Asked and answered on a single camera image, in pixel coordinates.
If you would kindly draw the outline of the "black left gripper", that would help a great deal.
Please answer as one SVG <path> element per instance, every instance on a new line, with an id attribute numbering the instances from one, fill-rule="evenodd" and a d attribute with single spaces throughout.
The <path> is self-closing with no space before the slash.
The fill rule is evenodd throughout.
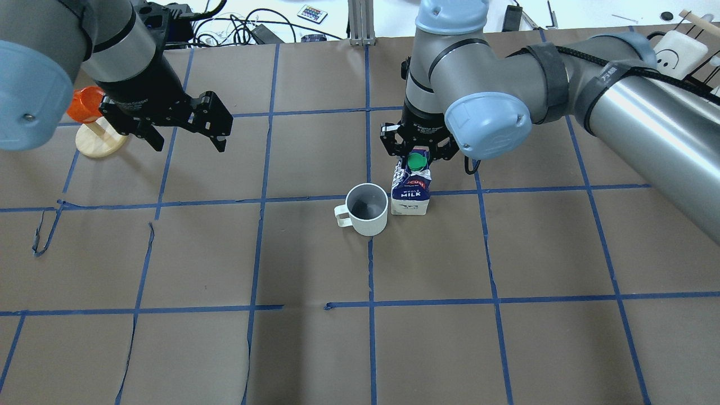
<path id="1" fill-rule="evenodd" d="M 100 111 L 121 135 L 134 135 L 157 152 L 164 149 L 165 139 L 155 126 L 165 126 L 201 133 L 219 153 L 223 153 L 233 122 L 232 114 L 216 93 L 202 93 L 198 98 L 171 94 L 133 103 L 115 102 L 105 94 Z"/>

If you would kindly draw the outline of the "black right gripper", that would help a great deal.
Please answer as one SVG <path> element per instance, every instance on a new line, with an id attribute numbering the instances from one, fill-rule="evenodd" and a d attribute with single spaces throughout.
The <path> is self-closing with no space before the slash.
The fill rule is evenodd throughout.
<path id="1" fill-rule="evenodd" d="M 458 153 L 457 142 L 444 121 L 442 113 L 424 112 L 413 105 L 403 105 L 403 113 L 397 124 L 384 123 L 380 140 L 390 156 L 403 163 L 412 150 L 429 149 L 429 163 L 450 160 Z"/>

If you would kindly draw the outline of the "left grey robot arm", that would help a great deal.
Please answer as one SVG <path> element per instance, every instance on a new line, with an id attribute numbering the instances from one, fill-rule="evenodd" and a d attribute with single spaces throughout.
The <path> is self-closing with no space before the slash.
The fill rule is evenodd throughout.
<path id="1" fill-rule="evenodd" d="M 131 1 L 2 2 L 2 149 L 49 141 L 85 71 L 103 92 L 98 112 L 120 135 L 164 148 L 158 126 L 226 149 L 232 115 L 218 95 L 190 97 Z"/>

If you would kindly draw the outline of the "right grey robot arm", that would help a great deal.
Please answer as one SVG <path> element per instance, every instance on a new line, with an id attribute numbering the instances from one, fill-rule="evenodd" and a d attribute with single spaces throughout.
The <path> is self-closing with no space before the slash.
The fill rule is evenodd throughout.
<path id="1" fill-rule="evenodd" d="M 488 8 L 420 3 L 403 115 L 381 127 L 388 154 L 406 160 L 425 147 L 429 161 L 485 161 L 517 148 L 533 125 L 572 115 L 718 242 L 718 97 L 661 74 L 635 31 L 499 58 L 483 33 Z"/>

